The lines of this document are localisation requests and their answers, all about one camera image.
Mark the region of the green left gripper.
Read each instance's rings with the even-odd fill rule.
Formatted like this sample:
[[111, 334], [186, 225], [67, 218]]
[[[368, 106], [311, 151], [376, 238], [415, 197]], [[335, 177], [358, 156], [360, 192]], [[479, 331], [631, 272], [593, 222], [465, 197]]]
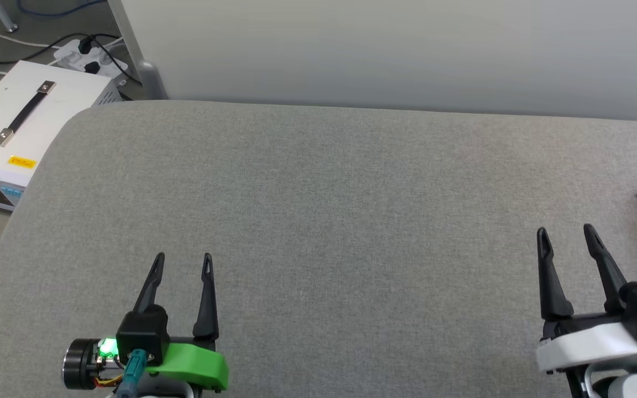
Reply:
[[[132, 309], [134, 315], [166, 313], [156, 304], [166, 255], [156, 255]], [[119, 332], [108, 338], [77, 338], [63, 359], [68, 390], [107, 390], [110, 397], [200, 397], [228, 388], [228, 365], [214, 351], [220, 335], [213, 259], [205, 253], [202, 292], [193, 338], [166, 332]]]

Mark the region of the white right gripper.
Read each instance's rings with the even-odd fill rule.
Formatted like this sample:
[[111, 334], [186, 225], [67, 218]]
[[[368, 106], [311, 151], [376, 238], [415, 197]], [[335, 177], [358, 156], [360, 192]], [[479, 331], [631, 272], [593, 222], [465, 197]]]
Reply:
[[[605, 294], [607, 314], [622, 314], [626, 305], [619, 290], [627, 280], [592, 224], [582, 227], [589, 255]], [[592, 372], [637, 371], [637, 338], [621, 322], [607, 314], [574, 315], [554, 265], [554, 249], [546, 228], [537, 230], [540, 314], [544, 321], [536, 349], [536, 364], [542, 373], [575, 370]]]

